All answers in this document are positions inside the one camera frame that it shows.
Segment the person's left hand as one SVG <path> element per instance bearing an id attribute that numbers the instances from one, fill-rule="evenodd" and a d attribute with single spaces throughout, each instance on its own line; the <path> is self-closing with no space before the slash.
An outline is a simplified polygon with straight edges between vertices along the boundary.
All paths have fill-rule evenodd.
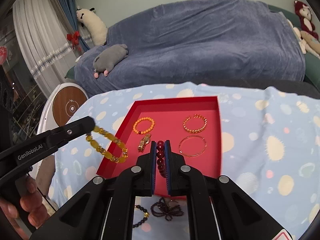
<path id="1" fill-rule="evenodd" d="M 38 229 L 43 223 L 46 222 L 46 220 L 50 218 L 50 215 L 42 203 L 42 196 L 37 190 L 36 181 L 30 176 L 27 176 L 25 186 L 27 188 L 27 194 L 21 197 L 20 206 L 28 213 L 29 223 Z M 1 198 L 1 209 L 6 215 L 10 224 L 22 237 L 22 239 L 29 239 L 25 231 L 16 222 L 16 219 L 19 217 L 16 207 L 10 202 Z"/>

